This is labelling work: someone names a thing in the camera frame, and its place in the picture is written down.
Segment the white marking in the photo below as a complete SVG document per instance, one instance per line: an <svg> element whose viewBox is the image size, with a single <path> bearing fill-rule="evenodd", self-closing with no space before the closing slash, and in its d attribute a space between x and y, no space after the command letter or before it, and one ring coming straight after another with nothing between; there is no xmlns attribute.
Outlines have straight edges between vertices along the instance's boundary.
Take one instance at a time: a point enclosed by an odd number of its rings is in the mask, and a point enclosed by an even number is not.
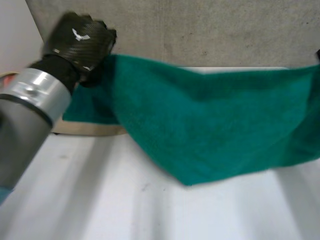
<svg viewBox="0 0 320 240"><path fill-rule="evenodd" d="M77 31L74 30L73 28L72 28L72 32L73 32L73 34L75 35L75 39L77 39L78 41L90 39L89 35L80 36L79 34L77 34Z"/></svg>
<svg viewBox="0 0 320 240"><path fill-rule="evenodd" d="M84 69L88 69L89 71L91 71L92 67L87 67L87 66L83 66Z"/></svg>

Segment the robotic arm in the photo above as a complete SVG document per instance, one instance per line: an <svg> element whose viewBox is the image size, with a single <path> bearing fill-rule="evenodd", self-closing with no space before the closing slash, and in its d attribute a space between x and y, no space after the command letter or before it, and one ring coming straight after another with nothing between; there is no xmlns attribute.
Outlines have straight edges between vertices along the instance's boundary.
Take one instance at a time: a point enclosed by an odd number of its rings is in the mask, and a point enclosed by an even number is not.
<svg viewBox="0 0 320 240"><path fill-rule="evenodd" d="M76 83L99 83L116 38L103 21L66 13L44 43L42 59L0 92L0 204L69 106Z"/></svg>

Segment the gray wall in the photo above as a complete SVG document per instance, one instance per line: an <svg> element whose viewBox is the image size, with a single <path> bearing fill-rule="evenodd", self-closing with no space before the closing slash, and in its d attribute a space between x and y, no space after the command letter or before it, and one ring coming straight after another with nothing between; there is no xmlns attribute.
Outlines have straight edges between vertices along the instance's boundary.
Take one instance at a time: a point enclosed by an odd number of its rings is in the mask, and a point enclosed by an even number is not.
<svg viewBox="0 0 320 240"><path fill-rule="evenodd" d="M304 66L320 49L319 0L26 0L43 37L67 10L118 31L115 52L184 66Z"/></svg>

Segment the green towel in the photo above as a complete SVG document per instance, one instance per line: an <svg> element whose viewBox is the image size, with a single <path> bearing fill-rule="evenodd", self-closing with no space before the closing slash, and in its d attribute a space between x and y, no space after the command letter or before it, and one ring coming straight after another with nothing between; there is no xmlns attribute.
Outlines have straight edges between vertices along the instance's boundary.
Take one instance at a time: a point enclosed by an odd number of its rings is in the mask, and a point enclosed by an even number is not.
<svg viewBox="0 0 320 240"><path fill-rule="evenodd" d="M320 157L320 67L201 74L112 55L63 119L120 123L185 185L292 166Z"/></svg>

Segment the white table surface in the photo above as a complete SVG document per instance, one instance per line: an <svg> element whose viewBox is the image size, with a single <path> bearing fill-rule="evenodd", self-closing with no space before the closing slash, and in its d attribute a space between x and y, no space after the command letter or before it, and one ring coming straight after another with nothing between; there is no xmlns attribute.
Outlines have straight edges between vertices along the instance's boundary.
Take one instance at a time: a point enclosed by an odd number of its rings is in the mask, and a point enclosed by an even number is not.
<svg viewBox="0 0 320 240"><path fill-rule="evenodd" d="M314 161L186 187L127 134L50 135L0 207L0 239L319 240L319 173Z"/></svg>

